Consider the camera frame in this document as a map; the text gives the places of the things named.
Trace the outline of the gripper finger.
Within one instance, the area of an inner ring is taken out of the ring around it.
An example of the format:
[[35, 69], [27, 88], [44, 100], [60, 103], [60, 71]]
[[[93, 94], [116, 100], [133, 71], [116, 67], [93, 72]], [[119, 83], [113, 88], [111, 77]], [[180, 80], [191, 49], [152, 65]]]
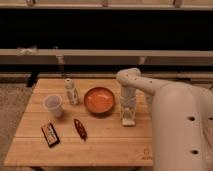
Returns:
[[135, 108], [130, 108], [130, 112], [131, 112], [131, 119], [135, 120], [136, 109]]
[[121, 107], [121, 117], [122, 117], [122, 119], [127, 118], [127, 108]]

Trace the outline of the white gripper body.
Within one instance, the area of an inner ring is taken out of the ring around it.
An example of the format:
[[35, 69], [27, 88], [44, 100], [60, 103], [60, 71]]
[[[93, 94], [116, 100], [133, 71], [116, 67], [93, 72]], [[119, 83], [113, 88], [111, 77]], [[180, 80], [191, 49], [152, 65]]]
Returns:
[[122, 86], [120, 103], [125, 108], [134, 108], [136, 105], [136, 89]]

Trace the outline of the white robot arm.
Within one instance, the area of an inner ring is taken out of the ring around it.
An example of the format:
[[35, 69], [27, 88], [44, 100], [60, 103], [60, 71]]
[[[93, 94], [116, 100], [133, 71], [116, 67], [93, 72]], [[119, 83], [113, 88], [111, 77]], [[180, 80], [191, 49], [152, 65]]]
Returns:
[[153, 96], [153, 171], [207, 171], [205, 124], [213, 119], [213, 92], [182, 82], [143, 77], [137, 68], [117, 73], [121, 118], [135, 124], [136, 92]]

